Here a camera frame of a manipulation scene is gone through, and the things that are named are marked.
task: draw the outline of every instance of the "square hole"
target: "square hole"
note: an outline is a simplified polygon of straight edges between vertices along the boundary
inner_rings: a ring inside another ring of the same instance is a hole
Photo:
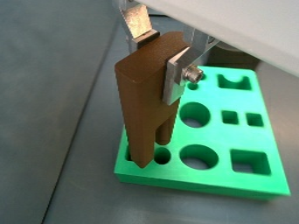
[[[222,110],[222,121],[230,124],[239,124],[239,115],[235,111]]]
[[[230,158],[234,172],[270,175],[267,154],[259,151],[231,150]]]
[[[248,126],[256,126],[263,127],[263,119],[260,114],[247,113],[247,125]]]

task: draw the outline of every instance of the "rectangular hole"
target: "rectangular hole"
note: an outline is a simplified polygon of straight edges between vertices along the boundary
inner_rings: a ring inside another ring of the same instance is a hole
[[[248,126],[256,126],[263,127],[263,119],[260,114],[247,113],[247,125]]]
[[[239,124],[239,115],[235,111],[222,110],[222,121],[230,124]]]
[[[231,150],[230,158],[234,172],[270,175],[267,154],[259,151]]]
[[[219,74],[218,77],[219,77],[219,87],[220,88],[251,90],[250,79],[247,76],[243,76],[240,81],[227,80],[223,74]]]

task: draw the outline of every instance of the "bolt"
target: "bolt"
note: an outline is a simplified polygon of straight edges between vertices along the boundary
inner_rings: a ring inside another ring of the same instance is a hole
[[[188,65],[183,74],[184,79],[191,83],[198,83],[202,79],[202,76],[203,71],[194,64]]]

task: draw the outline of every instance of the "green block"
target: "green block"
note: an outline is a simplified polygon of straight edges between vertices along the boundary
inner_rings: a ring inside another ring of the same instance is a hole
[[[200,68],[187,84],[172,141],[155,144],[141,169],[123,132],[115,174],[121,182],[268,200],[290,195],[267,108],[251,70]]]

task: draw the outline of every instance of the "metal bracket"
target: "metal bracket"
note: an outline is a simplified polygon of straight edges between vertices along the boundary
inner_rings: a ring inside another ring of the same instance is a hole
[[[125,30],[128,50],[135,52],[147,43],[160,36],[152,29],[147,8],[135,0],[116,0],[116,7],[121,15],[121,25]],[[202,31],[184,27],[183,40],[188,47],[167,62],[166,79],[163,87],[163,102],[172,105],[182,97],[187,81],[198,83],[203,71],[198,68],[202,55],[219,43]]]
[[[198,68],[198,62],[203,54],[219,43],[219,40],[210,37],[204,32],[190,26],[184,27],[183,40],[188,46],[167,62],[163,102],[167,105],[182,97],[187,81],[198,83],[203,71]]]
[[[119,0],[117,8],[121,15],[121,25],[125,30],[128,51],[135,52],[160,36],[152,29],[147,8],[133,0]]]

